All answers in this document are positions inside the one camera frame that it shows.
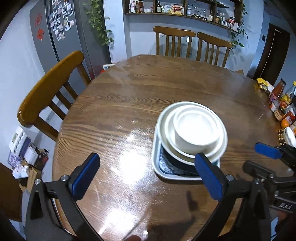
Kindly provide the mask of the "red lid jar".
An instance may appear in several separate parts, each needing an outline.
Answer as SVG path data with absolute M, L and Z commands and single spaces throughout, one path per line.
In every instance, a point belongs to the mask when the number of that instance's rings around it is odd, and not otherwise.
M 290 109 L 286 115 L 285 120 L 288 122 L 288 124 L 291 126 L 295 122 L 295 112 L 293 109 Z

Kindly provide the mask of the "wooden chair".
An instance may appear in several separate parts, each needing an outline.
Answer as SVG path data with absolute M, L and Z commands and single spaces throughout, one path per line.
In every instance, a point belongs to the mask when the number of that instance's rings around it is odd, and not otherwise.
M 209 64 L 218 65 L 220 48 L 225 48 L 225 54 L 222 61 L 221 67 L 225 67 L 230 49 L 232 48 L 232 44 L 226 40 L 222 40 L 220 38 L 214 37 L 212 35 L 208 35 L 202 32 L 197 32 L 196 34 L 198 38 L 198 48 L 197 48 L 197 61 L 201 61 L 202 57 L 202 43 L 206 43 L 206 52 L 204 56 L 204 62 L 208 62 Z
M 65 87 L 73 99 L 78 97 L 69 83 L 70 75 L 75 69 L 78 70 L 86 86 L 91 83 L 83 61 L 83 53 L 74 51 L 59 61 L 37 82 L 18 109 L 17 118 L 22 126 L 26 128 L 34 126 L 53 141 L 57 141 L 59 132 L 43 120 L 39 114 L 45 108 L 50 108 L 60 119 L 63 120 L 66 117 L 66 114 L 53 102 L 53 98 L 57 97 L 67 109 L 71 108 L 72 104 L 60 92 L 60 89 Z
M 163 27 L 163 26 L 154 26 L 153 31 L 156 34 L 156 54 L 160 55 L 160 38 L 161 34 L 166 37 L 165 42 L 165 56 L 171 57 L 180 57 L 181 56 L 181 42 L 183 38 L 188 39 L 187 49 L 186 49 L 186 58 L 189 58 L 192 41 L 196 36 L 196 33 L 191 30 L 184 30 L 179 28 Z

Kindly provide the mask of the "small white ramekin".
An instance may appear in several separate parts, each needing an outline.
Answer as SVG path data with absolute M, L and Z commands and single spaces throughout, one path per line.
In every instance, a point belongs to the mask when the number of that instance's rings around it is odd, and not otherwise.
M 173 127 L 176 146 L 190 155 L 213 152 L 223 138 L 223 128 L 217 116 L 196 105 L 177 108 Z

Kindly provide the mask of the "orange fruit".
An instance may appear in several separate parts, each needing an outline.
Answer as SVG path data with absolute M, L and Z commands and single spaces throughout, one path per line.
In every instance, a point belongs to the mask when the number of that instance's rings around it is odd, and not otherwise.
M 288 120 L 286 119 L 286 118 L 284 118 L 282 121 L 281 121 L 281 127 L 282 128 L 287 128 L 287 127 L 289 127 L 290 126 L 290 124 L 289 124 L 289 122 L 288 122 Z

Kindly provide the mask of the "yellow cap oil bottle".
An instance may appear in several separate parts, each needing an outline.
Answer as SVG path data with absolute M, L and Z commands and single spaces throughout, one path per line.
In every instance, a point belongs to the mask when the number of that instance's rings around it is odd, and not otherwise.
M 285 113 L 287 110 L 287 107 L 291 104 L 292 99 L 295 94 L 295 89 L 296 89 L 296 81 L 293 82 L 293 85 L 291 88 L 289 88 L 285 94 L 282 96 L 280 100 L 280 111 L 282 113 Z

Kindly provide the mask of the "back right wooden chair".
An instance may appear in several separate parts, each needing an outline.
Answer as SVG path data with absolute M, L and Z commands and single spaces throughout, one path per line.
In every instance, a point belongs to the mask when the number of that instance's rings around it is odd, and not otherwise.
M 220 38 L 214 37 L 212 35 L 208 35 L 202 32 L 197 32 L 196 34 L 198 38 L 198 48 L 197 48 L 197 61 L 201 61 L 202 57 L 202 43 L 206 43 L 206 52 L 204 56 L 204 62 L 208 62 L 209 64 L 218 65 L 220 48 L 225 48 L 225 54 L 222 61 L 221 67 L 225 67 L 230 49 L 232 48 L 232 44 L 226 40 L 222 40 Z

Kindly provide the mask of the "yellow snack bag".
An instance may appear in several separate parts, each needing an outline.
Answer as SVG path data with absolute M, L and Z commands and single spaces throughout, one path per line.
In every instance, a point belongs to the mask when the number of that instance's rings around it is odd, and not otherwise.
M 258 87 L 262 89 L 267 95 L 270 95 L 274 87 L 263 78 L 257 78 L 256 80 L 258 82 Z

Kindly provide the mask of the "patterned dish on trivet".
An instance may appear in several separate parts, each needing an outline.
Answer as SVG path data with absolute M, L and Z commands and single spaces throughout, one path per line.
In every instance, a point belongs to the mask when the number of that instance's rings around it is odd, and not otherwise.
M 295 134 L 290 127 L 286 127 L 283 130 L 283 138 L 287 145 L 292 146 L 294 148 L 296 147 Z

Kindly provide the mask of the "cardboard box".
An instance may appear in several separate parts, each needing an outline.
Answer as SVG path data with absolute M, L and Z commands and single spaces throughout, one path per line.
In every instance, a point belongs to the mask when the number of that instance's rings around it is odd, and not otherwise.
M 244 75 L 244 72 L 243 72 L 243 70 L 242 70 L 242 69 L 240 69 L 240 70 L 237 70 L 237 71 L 236 71 L 236 73 L 239 73 L 239 74 L 241 74 L 241 75 Z

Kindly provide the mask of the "dark wooden wall shelf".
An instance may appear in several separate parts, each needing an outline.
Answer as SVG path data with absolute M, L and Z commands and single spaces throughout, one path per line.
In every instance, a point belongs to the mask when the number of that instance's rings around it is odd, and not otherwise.
M 243 1 L 123 1 L 126 15 L 164 15 L 210 23 L 234 33 L 246 15 Z

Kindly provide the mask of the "wooden bead trivet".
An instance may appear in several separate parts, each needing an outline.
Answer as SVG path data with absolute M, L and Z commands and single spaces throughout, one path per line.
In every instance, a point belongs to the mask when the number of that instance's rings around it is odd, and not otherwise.
M 277 136 L 278 136 L 278 143 L 279 145 L 285 145 L 286 144 L 286 141 L 285 141 L 285 136 L 284 136 L 284 128 L 278 130 L 277 132 Z

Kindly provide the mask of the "red sauce bottle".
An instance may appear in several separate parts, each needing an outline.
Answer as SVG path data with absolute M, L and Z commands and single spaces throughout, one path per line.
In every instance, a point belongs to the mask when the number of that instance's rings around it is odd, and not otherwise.
M 286 86 L 286 82 L 281 78 L 279 83 L 276 85 L 276 87 L 272 90 L 272 92 L 269 95 L 269 105 L 272 105 L 274 103 L 279 103 L 280 97 L 282 95 L 282 92 Z

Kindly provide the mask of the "dark sauce jar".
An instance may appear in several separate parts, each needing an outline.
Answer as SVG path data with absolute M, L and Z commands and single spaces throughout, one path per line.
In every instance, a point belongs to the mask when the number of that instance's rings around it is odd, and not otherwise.
M 285 116 L 285 111 L 282 110 L 281 108 L 277 108 L 275 111 L 274 111 L 274 116 L 275 118 L 278 120 L 278 121 L 281 121 L 284 116 Z

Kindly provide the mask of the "dark wooden door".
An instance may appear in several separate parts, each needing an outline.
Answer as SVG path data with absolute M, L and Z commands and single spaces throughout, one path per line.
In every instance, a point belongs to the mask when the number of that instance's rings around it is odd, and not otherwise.
M 285 62 L 289 44 L 290 32 L 269 24 L 263 53 L 253 78 L 263 78 L 274 85 Z

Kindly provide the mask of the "right green vine plant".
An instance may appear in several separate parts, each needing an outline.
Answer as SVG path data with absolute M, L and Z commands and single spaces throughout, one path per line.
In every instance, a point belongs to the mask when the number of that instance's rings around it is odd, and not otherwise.
M 244 17 L 248 15 L 246 11 L 246 6 L 243 1 L 233 1 L 234 6 L 234 23 L 238 24 L 237 30 L 230 32 L 231 34 L 231 50 L 234 50 L 237 47 L 244 48 L 245 46 L 242 43 L 244 38 L 248 39 L 248 34 L 244 28 Z

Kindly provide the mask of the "white power strip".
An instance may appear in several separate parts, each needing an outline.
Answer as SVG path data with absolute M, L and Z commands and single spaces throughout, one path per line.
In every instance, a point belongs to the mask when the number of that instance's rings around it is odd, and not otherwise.
M 103 65 L 103 70 L 106 71 L 107 69 L 111 68 L 112 66 L 114 66 L 115 64 L 104 64 Z

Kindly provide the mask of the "blue square plate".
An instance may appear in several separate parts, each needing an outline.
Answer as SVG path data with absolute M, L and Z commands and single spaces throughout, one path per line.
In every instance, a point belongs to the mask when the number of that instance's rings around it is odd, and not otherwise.
M 179 162 L 161 146 L 159 152 L 159 168 L 166 174 L 199 177 L 194 166 Z

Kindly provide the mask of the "hanging green vine plant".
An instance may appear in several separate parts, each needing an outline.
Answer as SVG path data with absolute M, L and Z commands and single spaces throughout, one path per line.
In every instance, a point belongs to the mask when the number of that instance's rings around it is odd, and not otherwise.
M 114 39 L 112 38 L 112 30 L 106 28 L 105 20 L 110 20 L 105 17 L 102 0 L 90 0 L 84 3 L 85 13 L 88 17 L 88 24 L 95 35 L 95 39 L 103 46 L 112 46 Z

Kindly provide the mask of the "back left wooden chair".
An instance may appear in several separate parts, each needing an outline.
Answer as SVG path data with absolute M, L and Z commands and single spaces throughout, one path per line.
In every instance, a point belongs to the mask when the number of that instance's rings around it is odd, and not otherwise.
M 181 42 L 183 38 L 188 39 L 187 49 L 186 49 L 186 58 L 189 58 L 192 41 L 196 36 L 196 33 L 191 30 L 184 30 L 179 28 L 163 27 L 163 26 L 154 26 L 153 31 L 156 34 L 156 54 L 160 55 L 160 38 L 161 34 L 166 37 L 165 42 L 165 56 L 171 57 L 180 57 L 181 56 Z

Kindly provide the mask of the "grey refrigerator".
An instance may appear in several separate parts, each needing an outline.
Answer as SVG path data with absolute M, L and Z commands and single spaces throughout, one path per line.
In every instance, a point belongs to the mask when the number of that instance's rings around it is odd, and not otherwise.
M 30 10 L 32 36 L 44 72 L 74 51 L 84 55 L 91 79 L 111 62 L 109 47 L 102 45 L 89 23 L 90 1 L 37 1 Z

